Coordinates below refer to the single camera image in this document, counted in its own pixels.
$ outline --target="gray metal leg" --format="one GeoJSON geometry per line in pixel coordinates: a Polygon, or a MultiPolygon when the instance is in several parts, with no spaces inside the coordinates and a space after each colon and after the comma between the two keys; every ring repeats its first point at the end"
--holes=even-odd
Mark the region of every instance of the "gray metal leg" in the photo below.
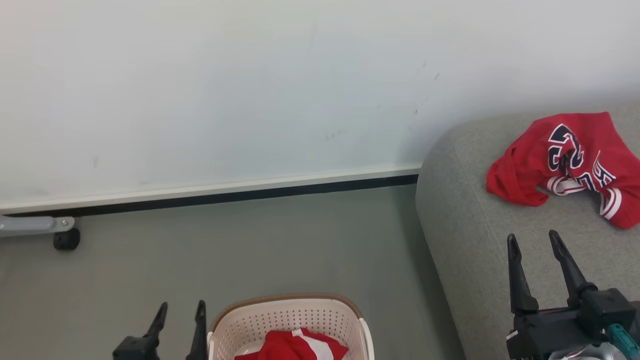
{"type": "Polygon", "coordinates": [[[0,238],[5,236],[47,234],[69,231],[75,220],[72,217],[14,218],[0,215],[0,238]]]}

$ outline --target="basket rim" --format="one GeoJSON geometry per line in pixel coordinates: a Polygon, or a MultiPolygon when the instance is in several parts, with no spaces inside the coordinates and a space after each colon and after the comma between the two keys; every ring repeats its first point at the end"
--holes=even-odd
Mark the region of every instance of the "basket rim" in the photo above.
{"type": "Polygon", "coordinates": [[[347,305],[354,312],[354,314],[358,317],[358,319],[362,318],[362,313],[360,312],[358,307],[353,303],[353,301],[347,299],[346,297],[344,297],[342,295],[338,295],[338,294],[334,294],[334,293],[293,293],[293,294],[282,294],[282,295],[275,295],[275,296],[269,296],[269,297],[259,297],[259,298],[255,298],[255,299],[249,299],[249,300],[236,302],[235,304],[229,306],[224,311],[222,311],[220,313],[220,315],[218,315],[216,321],[211,326],[211,332],[216,332],[216,328],[218,327],[218,325],[220,324],[222,319],[225,316],[227,316],[230,312],[232,312],[233,310],[239,309],[240,307],[256,305],[256,304],[263,304],[265,302],[274,302],[274,301],[282,301],[282,300],[305,300],[305,299],[308,299],[308,300],[315,300],[315,299],[336,300],[336,301],[339,301],[339,302],[347,305]]]}

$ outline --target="red jersey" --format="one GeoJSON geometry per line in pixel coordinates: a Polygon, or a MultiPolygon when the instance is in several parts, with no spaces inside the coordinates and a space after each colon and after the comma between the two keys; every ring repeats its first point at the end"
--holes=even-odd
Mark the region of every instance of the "red jersey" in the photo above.
{"type": "Polygon", "coordinates": [[[630,229],[640,222],[640,160],[616,132],[609,113],[559,114],[534,121],[486,175],[486,191],[513,204],[540,206],[548,196],[589,189],[600,214],[630,229]]]}

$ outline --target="gray floor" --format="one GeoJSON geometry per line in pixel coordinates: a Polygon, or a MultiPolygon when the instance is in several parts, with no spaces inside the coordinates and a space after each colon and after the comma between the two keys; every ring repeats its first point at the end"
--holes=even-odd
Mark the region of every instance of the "gray floor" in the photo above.
{"type": "Polygon", "coordinates": [[[83,241],[0,240],[3,359],[111,359],[163,301],[161,359],[184,359],[198,300],[340,293],[362,310],[378,359],[463,359],[415,214],[415,186],[81,219],[83,241]]]}

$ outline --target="white wall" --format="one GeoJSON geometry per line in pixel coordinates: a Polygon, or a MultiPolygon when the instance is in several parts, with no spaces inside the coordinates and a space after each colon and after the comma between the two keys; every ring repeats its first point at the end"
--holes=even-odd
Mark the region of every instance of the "white wall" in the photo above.
{"type": "Polygon", "coordinates": [[[639,14],[593,0],[3,0],[0,204],[412,168],[455,123],[640,97],[639,14]]]}

